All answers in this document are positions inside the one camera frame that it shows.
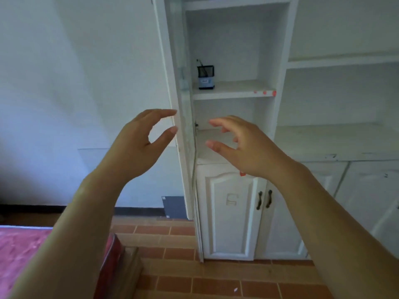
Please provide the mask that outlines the white arched panel cabinet door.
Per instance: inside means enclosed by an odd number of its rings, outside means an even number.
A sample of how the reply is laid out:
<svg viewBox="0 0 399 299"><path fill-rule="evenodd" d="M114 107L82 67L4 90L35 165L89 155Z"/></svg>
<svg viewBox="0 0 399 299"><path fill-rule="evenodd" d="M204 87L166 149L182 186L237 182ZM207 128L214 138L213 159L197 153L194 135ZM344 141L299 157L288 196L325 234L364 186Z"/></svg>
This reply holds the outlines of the white arched panel cabinet door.
<svg viewBox="0 0 399 299"><path fill-rule="evenodd" d="M252 261L262 216L258 192L263 205L267 181L240 176L229 164L198 165L196 177L204 258Z"/></svg>

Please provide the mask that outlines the white shelf cabinet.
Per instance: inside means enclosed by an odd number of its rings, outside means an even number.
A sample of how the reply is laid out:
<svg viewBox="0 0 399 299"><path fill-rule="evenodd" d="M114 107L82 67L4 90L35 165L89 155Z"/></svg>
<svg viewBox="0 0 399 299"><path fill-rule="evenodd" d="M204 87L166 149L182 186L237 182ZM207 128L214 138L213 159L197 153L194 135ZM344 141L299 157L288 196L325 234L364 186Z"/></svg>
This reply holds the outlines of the white shelf cabinet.
<svg viewBox="0 0 399 299"><path fill-rule="evenodd" d="M334 198L351 162L399 160L399 0L184 0L184 9L197 166L228 164L205 145L237 146L209 124L226 115L257 125ZM214 90L198 90L201 65L214 65Z"/></svg>

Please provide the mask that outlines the pink bed mattress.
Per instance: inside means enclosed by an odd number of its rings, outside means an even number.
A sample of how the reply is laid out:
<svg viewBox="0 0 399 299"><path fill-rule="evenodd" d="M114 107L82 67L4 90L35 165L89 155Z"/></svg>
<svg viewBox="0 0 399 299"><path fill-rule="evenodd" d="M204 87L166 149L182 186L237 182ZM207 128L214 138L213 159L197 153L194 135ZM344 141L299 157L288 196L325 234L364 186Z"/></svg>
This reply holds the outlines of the pink bed mattress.
<svg viewBox="0 0 399 299"><path fill-rule="evenodd" d="M52 230L44 226L0 225L0 299L8 299L18 276ZM124 246L111 232L93 299L106 299L123 255Z"/></svg>

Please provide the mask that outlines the person's left forearm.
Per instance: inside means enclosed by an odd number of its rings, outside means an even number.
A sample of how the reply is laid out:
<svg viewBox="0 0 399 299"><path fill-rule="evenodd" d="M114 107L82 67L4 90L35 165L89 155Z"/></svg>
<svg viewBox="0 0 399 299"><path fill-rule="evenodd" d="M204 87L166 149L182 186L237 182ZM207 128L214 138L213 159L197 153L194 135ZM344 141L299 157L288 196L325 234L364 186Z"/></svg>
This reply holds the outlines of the person's left forearm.
<svg viewBox="0 0 399 299"><path fill-rule="evenodd" d="M126 183L98 170L84 178L7 299L93 299L114 207Z"/></svg>

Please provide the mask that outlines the grey wall panel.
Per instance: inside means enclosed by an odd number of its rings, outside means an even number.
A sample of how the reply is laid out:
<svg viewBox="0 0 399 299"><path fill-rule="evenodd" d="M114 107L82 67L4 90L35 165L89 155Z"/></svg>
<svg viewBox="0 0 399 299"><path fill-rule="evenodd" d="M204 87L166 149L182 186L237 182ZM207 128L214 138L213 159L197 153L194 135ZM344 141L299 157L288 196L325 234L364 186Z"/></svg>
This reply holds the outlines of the grey wall panel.
<svg viewBox="0 0 399 299"><path fill-rule="evenodd" d="M187 220L184 196L162 196L162 203L167 218Z"/></svg>

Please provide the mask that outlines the white framed glass cabinet door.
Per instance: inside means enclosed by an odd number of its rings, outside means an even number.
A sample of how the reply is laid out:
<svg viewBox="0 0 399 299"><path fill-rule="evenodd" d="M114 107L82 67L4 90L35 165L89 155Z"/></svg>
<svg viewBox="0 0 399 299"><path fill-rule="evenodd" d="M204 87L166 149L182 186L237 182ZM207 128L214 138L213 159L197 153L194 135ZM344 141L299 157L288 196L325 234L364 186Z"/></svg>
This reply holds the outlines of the white framed glass cabinet door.
<svg viewBox="0 0 399 299"><path fill-rule="evenodd" d="M184 0L152 0L171 108L177 110L173 124L178 128L176 147L182 175L188 220L194 222L197 256L204 262L199 203L197 198L196 127L192 75Z"/></svg>

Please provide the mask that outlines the person's left hand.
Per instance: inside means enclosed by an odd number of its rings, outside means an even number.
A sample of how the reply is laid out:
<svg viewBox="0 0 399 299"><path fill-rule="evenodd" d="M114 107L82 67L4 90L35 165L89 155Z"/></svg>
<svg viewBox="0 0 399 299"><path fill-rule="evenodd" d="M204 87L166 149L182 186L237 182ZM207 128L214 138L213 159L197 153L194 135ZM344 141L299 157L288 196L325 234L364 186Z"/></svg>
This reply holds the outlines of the person's left hand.
<svg viewBox="0 0 399 299"><path fill-rule="evenodd" d="M149 151L152 128L176 114L175 109L149 109L138 114L122 128L93 173L120 185L143 175L160 157Z"/></svg>

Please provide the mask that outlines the person's right hand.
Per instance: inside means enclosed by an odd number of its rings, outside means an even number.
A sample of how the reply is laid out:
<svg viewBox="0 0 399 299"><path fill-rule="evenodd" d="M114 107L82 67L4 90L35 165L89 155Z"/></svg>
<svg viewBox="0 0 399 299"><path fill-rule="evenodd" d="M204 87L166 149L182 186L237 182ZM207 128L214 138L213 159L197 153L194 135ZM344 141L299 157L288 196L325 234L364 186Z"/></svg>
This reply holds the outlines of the person's right hand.
<svg viewBox="0 0 399 299"><path fill-rule="evenodd" d="M279 149L253 123L233 115L213 118L209 123L213 127L221 127L222 133L233 133L240 161L231 164L239 171L262 177L277 185L297 166L296 161Z"/></svg>

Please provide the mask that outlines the black mesh pen holder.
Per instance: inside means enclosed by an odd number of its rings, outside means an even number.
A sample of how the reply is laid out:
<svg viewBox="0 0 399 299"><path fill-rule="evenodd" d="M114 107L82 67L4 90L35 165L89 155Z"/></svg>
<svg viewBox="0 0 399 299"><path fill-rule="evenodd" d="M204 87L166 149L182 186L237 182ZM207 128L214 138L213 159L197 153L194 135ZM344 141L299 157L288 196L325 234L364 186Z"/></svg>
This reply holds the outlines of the black mesh pen holder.
<svg viewBox="0 0 399 299"><path fill-rule="evenodd" d="M215 67L214 65L201 65L197 66L197 80L198 80L198 90L214 90L214 76Z"/></svg>

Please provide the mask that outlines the wooden bed frame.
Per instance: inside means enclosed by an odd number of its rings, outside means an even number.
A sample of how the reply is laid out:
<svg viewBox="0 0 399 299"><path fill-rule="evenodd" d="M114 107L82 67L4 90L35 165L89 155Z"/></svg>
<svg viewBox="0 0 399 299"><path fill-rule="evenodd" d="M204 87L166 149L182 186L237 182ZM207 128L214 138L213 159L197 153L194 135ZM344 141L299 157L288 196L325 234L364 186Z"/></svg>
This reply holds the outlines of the wooden bed frame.
<svg viewBox="0 0 399 299"><path fill-rule="evenodd" d="M139 247L126 247L105 299L133 299L142 270Z"/></svg>

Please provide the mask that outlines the person's right forearm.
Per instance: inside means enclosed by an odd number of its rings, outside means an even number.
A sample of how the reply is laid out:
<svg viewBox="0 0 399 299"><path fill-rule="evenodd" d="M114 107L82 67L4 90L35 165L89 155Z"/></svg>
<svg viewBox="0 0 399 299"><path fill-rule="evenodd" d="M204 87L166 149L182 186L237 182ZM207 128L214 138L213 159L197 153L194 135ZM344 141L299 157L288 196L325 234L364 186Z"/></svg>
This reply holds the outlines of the person's right forearm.
<svg viewBox="0 0 399 299"><path fill-rule="evenodd" d="M305 246L335 299L399 299L399 260L291 159L278 162L281 192Z"/></svg>

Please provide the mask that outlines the white wide cabinet door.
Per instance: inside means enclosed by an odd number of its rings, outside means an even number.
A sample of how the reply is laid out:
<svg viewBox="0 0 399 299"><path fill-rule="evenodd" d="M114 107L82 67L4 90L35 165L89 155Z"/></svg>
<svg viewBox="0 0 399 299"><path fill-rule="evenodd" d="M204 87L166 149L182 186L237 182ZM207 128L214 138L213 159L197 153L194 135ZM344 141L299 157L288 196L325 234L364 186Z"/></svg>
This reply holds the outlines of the white wide cabinet door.
<svg viewBox="0 0 399 299"><path fill-rule="evenodd" d="M351 162L335 198L399 258L399 160Z"/></svg>

